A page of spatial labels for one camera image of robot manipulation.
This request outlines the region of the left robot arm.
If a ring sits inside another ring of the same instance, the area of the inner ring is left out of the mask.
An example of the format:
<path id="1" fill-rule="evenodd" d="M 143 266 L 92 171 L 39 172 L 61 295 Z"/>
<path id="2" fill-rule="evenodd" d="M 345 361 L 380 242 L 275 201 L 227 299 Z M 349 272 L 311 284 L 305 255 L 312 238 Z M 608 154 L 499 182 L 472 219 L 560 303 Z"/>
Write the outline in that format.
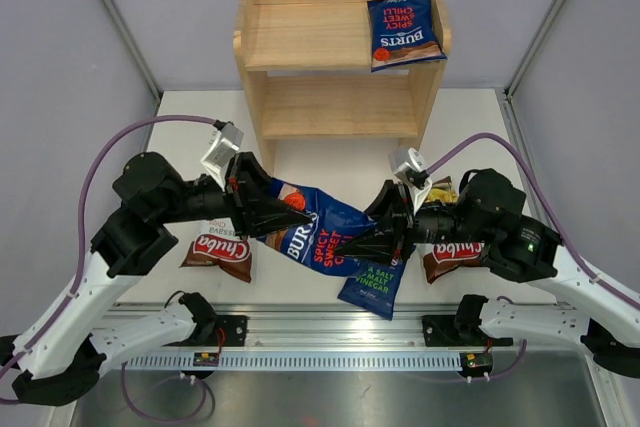
<path id="1" fill-rule="evenodd" d="M 91 240 L 67 290 L 30 329 L 1 339 L 1 370 L 19 372 L 11 402 L 63 406 L 150 350 L 208 343 L 218 316 L 196 292 L 109 333 L 95 327 L 177 245 L 167 228 L 172 223 L 229 219 L 238 235 L 251 238 L 309 223 L 302 209 L 270 196 L 271 181 L 251 153 L 234 155 L 221 181 L 207 175 L 186 181 L 156 152 L 130 159 L 113 184 L 121 205 Z"/>

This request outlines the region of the small blue Burts chilli bag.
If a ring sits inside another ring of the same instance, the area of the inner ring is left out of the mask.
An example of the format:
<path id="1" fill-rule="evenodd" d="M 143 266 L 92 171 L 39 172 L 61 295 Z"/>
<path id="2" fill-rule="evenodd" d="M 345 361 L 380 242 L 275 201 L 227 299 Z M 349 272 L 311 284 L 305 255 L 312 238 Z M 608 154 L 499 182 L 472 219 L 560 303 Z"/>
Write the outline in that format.
<path id="1" fill-rule="evenodd" d="M 375 262 L 339 256 L 335 249 L 374 226 L 364 212 L 308 186 L 271 182 L 269 194 L 311 217 L 308 224 L 281 230 L 259 239 L 265 246 L 315 272 L 338 277 L 356 277 Z"/>

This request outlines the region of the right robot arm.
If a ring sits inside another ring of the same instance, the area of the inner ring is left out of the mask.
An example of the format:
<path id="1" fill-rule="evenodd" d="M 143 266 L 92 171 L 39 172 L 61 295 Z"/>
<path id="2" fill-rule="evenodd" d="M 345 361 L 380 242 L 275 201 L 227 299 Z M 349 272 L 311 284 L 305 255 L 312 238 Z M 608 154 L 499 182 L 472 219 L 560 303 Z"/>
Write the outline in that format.
<path id="1" fill-rule="evenodd" d="M 525 193 L 495 170 L 467 172 L 454 203 L 427 202 L 431 186 L 429 174 L 415 170 L 401 174 L 399 183 L 386 182 L 366 210 L 374 226 L 337 254 L 388 265 L 408 260 L 420 244 L 478 243 L 468 266 L 546 291 L 570 306 L 515 305 L 466 294 L 454 315 L 423 317 L 427 345 L 490 349 L 534 340 L 573 347 L 610 372 L 638 377 L 637 294 L 590 268 L 559 233 L 524 215 Z"/>

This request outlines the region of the large blue Burts chilli bag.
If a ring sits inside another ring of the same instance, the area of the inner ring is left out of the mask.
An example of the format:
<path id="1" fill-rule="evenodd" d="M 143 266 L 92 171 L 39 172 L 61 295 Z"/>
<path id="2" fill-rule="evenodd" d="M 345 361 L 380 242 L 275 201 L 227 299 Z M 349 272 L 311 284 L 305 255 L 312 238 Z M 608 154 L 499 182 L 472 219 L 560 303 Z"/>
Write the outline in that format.
<path id="1" fill-rule="evenodd" d="M 431 0 L 371 0 L 371 71 L 446 60 L 433 30 Z"/>

